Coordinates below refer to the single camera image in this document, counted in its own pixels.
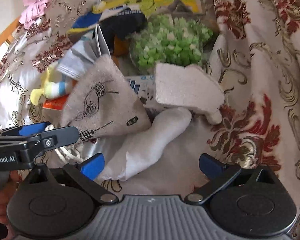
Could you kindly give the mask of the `person's left hand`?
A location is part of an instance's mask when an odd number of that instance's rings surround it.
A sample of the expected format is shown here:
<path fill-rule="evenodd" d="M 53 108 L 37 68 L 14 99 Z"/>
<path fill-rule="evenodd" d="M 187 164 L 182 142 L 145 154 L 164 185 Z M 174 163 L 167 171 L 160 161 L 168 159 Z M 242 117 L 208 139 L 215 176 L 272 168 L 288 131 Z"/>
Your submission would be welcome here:
<path fill-rule="evenodd" d="M 5 187 L 0 191 L 0 224 L 6 226 L 8 233 L 5 239 L 11 240 L 14 237 L 14 231 L 7 218 L 7 205 L 13 195 L 16 193 L 22 178 L 18 171 L 11 171 L 10 178 Z"/>

